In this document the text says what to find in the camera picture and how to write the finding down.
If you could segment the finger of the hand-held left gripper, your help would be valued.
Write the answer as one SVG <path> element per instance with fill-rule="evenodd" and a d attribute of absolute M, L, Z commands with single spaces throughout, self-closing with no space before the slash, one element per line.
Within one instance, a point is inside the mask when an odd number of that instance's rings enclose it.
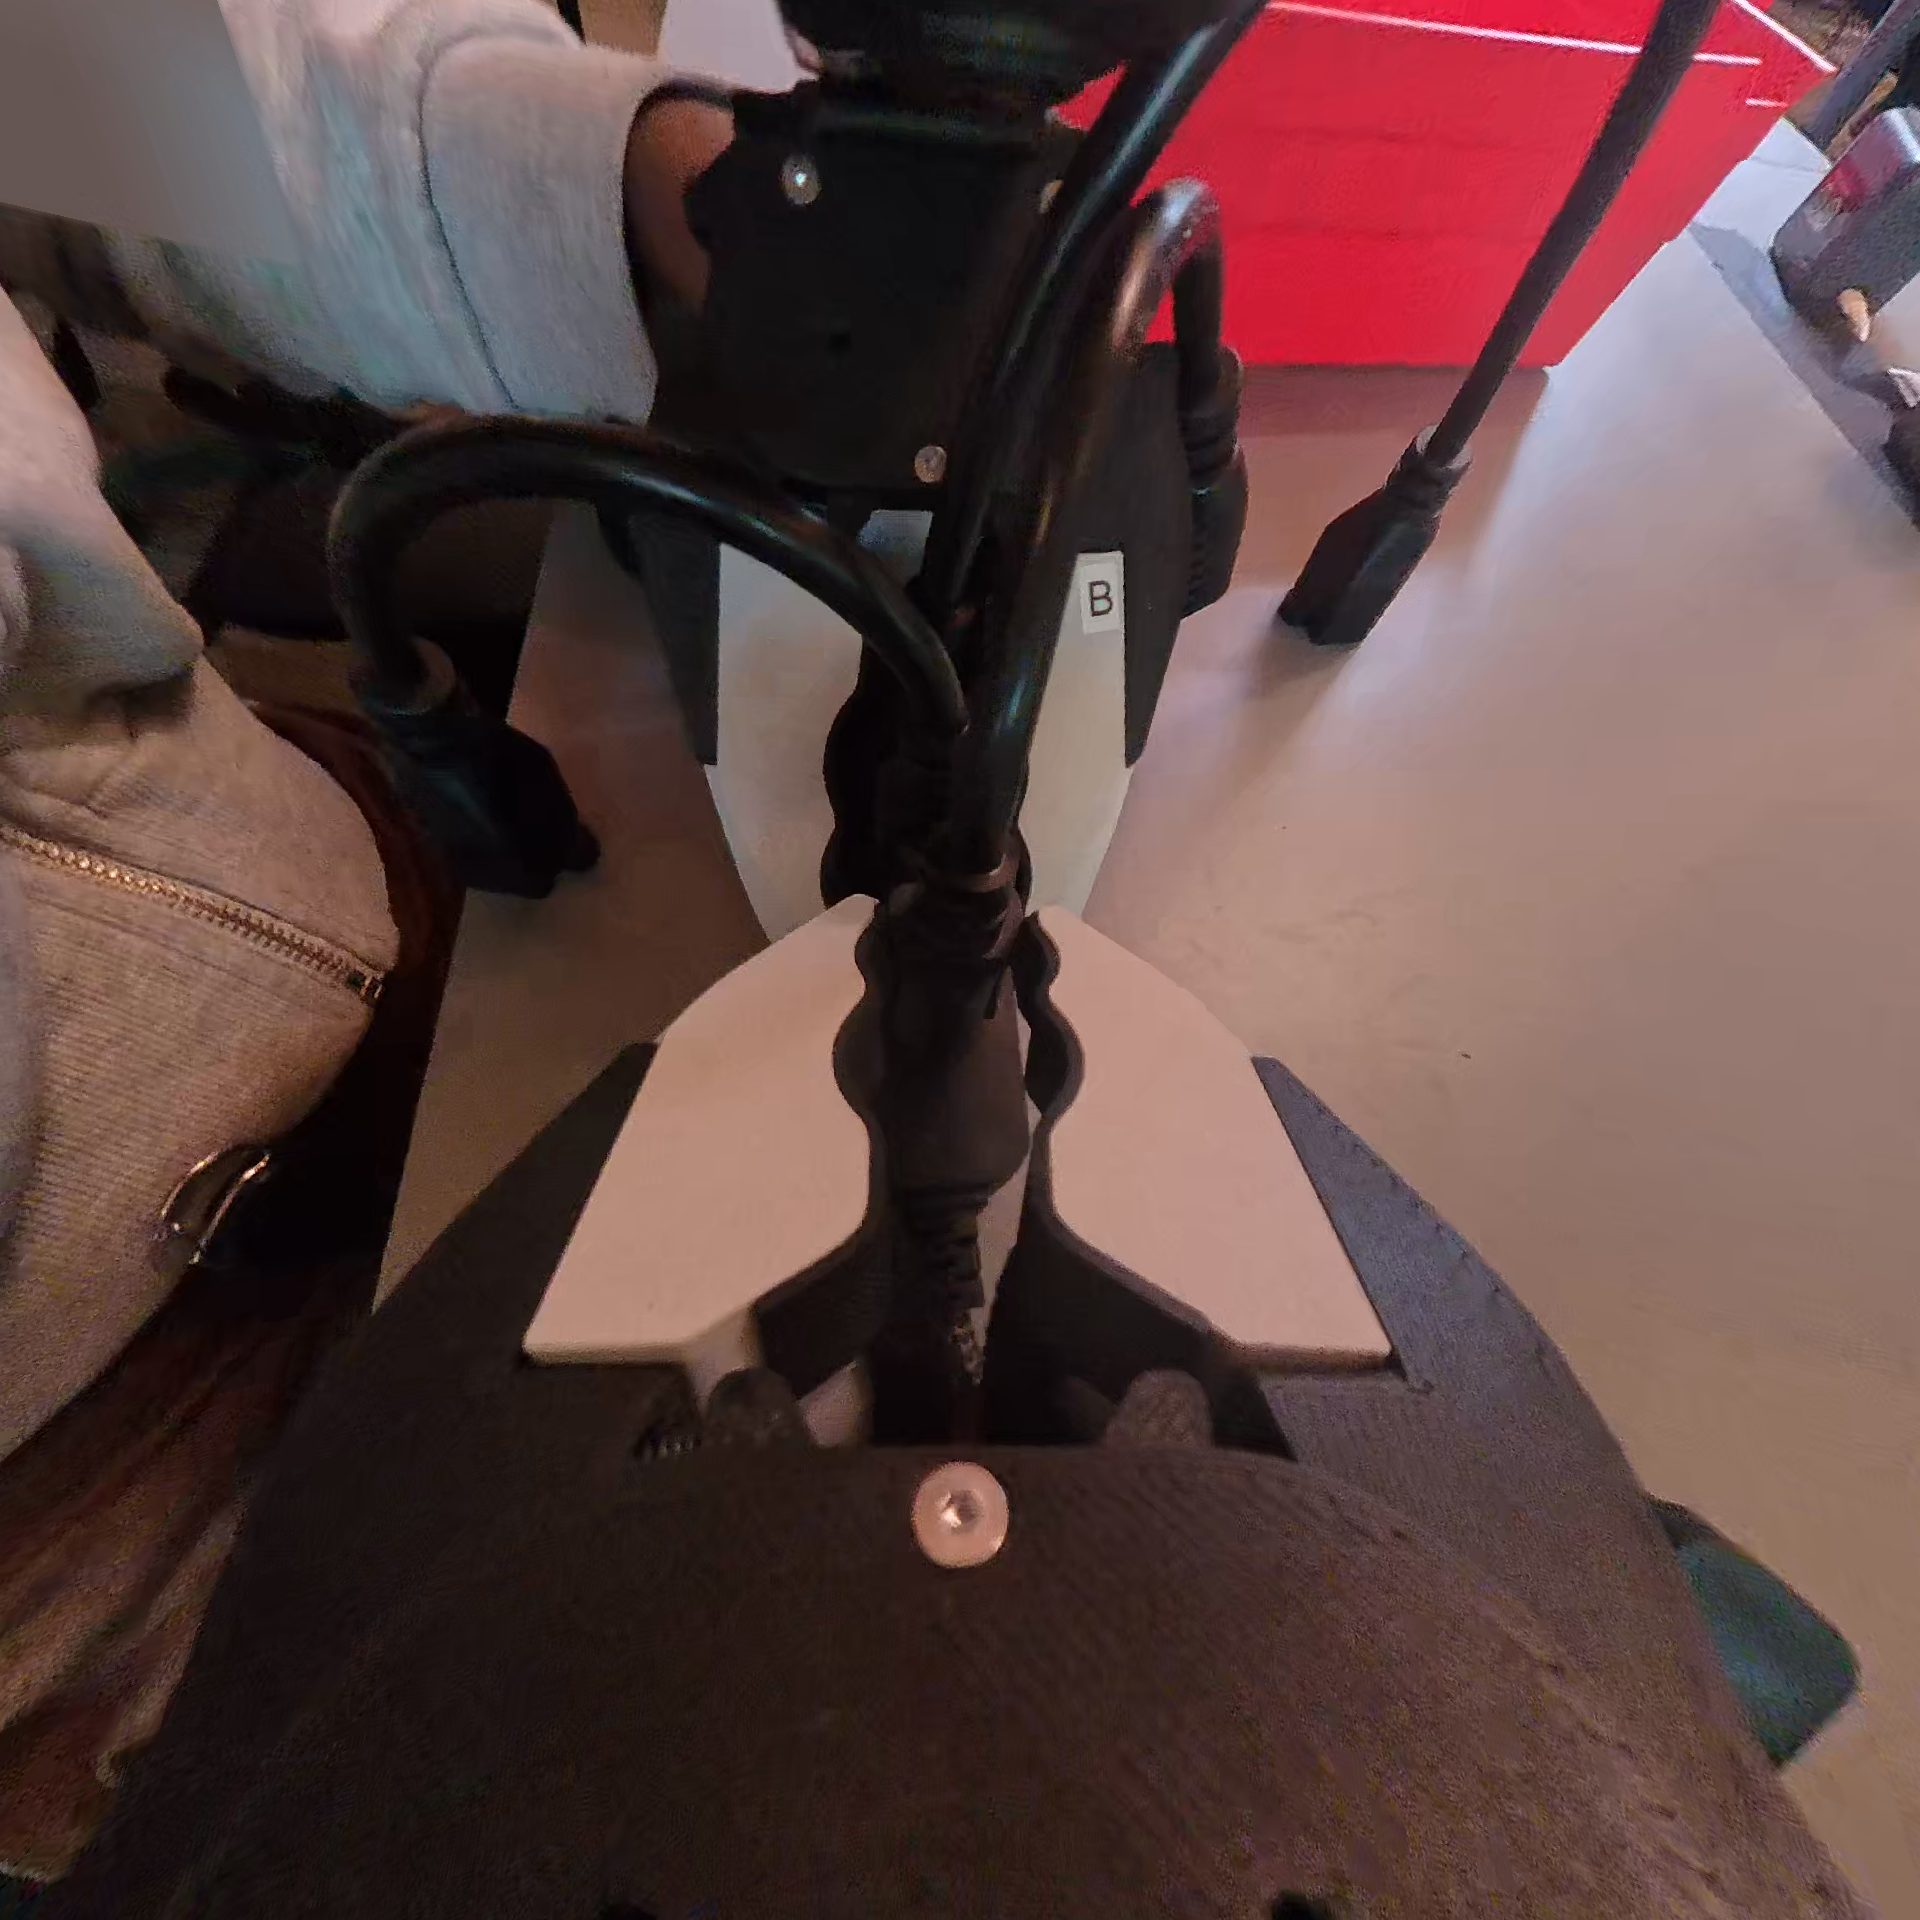
<path fill-rule="evenodd" d="M 713 812 L 769 942 L 823 913 L 834 832 L 829 733 L 855 692 L 864 643 L 773 567 L 717 560 Z"/>
<path fill-rule="evenodd" d="M 1111 850 L 1126 759 L 1126 563 L 1121 548 L 1074 560 L 1017 812 L 1031 908 L 1082 917 Z"/>

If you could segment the person's left forearm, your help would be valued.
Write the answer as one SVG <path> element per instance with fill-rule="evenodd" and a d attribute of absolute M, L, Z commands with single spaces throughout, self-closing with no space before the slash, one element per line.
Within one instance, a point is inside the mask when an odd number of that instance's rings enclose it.
<path fill-rule="evenodd" d="M 707 283 L 717 95 L 548 4 L 221 4 L 289 225 L 193 295 L 240 364 L 384 411 L 643 422 Z"/>

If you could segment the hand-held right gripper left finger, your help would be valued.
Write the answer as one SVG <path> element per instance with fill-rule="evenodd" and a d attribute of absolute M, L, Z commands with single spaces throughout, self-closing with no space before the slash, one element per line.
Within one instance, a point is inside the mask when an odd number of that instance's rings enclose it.
<path fill-rule="evenodd" d="M 864 998 L 870 895 L 703 993 L 659 1040 L 521 1337 L 534 1365 L 673 1365 L 694 1387 L 764 1365 L 754 1308 L 852 1246 L 870 1132 L 834 1074 Z"/>

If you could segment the red box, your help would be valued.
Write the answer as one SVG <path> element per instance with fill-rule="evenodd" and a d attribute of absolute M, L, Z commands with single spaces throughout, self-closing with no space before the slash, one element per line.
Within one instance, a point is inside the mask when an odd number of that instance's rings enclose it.
<path fill-rule="evenodd" d="M 1209 182 L 1250 367 L 1464 368 L 1653 4 L 1266 4 L 1143 191 Z M 1718 4 L 1617 203 L 1522 352 L 1552 368 L 1835 64 L 1783 4 Z"/>

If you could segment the grey metal device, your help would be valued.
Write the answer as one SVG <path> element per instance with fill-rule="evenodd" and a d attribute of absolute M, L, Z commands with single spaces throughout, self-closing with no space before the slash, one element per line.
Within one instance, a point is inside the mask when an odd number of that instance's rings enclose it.
<path fill-rule="evenodd" d="M 1917 521 L 1917 111 L 1873 114 L 1767 242 L 1713 223 L 1688 235 Z"/>

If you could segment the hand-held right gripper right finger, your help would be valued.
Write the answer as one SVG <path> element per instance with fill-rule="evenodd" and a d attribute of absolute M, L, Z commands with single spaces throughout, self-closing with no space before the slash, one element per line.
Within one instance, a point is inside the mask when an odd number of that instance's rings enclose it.
<path fill-rule="evenodd" d="M 1250 1050 L 1064 908 L 1016 955 L 1036 1110 L 991 1362 L 1369 1372 L 1393 1362 Z"/>

